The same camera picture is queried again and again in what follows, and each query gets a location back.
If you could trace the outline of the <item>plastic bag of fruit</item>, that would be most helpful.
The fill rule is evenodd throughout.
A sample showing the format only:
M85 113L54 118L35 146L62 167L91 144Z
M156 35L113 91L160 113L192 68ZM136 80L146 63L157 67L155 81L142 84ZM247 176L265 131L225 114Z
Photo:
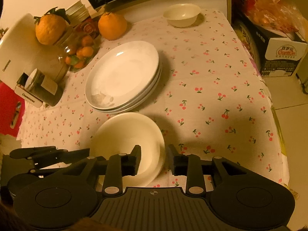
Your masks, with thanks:
M247 11L255 25L287 33L300 33L307 40L307 19L291 0L256 0Z

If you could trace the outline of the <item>glass jar with small oranges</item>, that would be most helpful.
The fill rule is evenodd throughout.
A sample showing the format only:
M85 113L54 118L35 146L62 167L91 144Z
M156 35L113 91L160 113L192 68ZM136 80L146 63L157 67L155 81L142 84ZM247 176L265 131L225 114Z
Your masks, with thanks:
M100 47L99 40L86 32L77 32L72 26L66 27L54 45L59 49L58 59L74 73L85 68Z

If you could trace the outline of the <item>large white bowl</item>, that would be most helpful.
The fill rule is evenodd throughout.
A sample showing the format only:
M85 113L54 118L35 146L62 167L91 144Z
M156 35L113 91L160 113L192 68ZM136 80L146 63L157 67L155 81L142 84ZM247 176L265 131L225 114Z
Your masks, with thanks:
M141 146L141 162L135 176L123 177L124 187L146 187L161 172L166 152L163 135L157 124L139 113L123 113L108 119L90 141L90 155L108 159L115 154L128 154Z

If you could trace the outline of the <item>white water bottle carton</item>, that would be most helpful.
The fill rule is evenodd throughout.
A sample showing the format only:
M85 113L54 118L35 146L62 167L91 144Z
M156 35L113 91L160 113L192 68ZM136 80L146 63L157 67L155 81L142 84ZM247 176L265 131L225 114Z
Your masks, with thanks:
M299 33L279 33L252 23L248 29L258 52L260 74L263 77L291 76L305 57L305 39Z

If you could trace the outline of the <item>dark jar with paper label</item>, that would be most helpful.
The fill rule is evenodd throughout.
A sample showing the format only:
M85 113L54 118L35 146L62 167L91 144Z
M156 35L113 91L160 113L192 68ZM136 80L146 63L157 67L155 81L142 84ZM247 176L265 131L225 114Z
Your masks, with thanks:
M63 94L62 88L39 69L35 69L30 74L24 88L50 106L57 105Z

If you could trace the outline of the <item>white plate with swirl pattern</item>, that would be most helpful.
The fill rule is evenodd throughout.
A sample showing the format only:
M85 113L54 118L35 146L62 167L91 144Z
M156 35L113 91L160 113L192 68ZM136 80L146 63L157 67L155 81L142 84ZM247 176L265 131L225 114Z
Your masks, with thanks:
M159 70L157 49L145 41L131 41L103 55L91 69L85 97L98 110L121 107L143 92Z

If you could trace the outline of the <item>cherry print tablecloth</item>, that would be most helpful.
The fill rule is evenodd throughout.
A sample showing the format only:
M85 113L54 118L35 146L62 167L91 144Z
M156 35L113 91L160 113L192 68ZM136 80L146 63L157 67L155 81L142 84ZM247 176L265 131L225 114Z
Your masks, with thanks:
M204 160L225 157L289 183L269 89L224 14L213 9L203 10L191 28L153 17L133 24L117 41L103 41L90 64L66 76L57 106L26 105L17 137L21 145L85 148L111 118L87 103L86 78L105 53L138 40L156 47L163 70L154 93L136 110L158 125L166 144Z

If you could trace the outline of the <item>large orange citrus on table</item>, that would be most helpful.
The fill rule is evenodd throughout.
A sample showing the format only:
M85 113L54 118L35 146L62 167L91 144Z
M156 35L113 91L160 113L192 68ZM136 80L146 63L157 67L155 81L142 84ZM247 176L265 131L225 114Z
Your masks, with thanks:
M120 14L107 12L100 17L98 28L105 39L117 40L126 32L127 20Z

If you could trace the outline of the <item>white appliance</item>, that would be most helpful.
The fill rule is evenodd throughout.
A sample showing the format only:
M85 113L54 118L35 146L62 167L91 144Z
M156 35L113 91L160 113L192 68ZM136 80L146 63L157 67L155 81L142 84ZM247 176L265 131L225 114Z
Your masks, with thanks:
M1 39L1 81L15 89L23 74L35 69L60 82L68 71L61 49L41 44L31 14L22 16Z

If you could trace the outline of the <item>large orange citrus on jar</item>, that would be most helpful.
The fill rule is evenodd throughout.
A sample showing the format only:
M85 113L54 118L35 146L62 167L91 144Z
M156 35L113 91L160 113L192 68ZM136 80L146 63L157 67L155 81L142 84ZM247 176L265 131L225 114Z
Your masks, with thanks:
M70 24L66 10L54 7L41 17L34 16L35 35L43 45L53 45L64 34Z

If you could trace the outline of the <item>cream bowl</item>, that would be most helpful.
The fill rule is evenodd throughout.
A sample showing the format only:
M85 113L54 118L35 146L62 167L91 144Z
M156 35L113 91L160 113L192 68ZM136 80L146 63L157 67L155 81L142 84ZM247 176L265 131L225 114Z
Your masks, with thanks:
M186 28L195 23L201 9L195 4L174 4L166 9L163 17L177 28Z

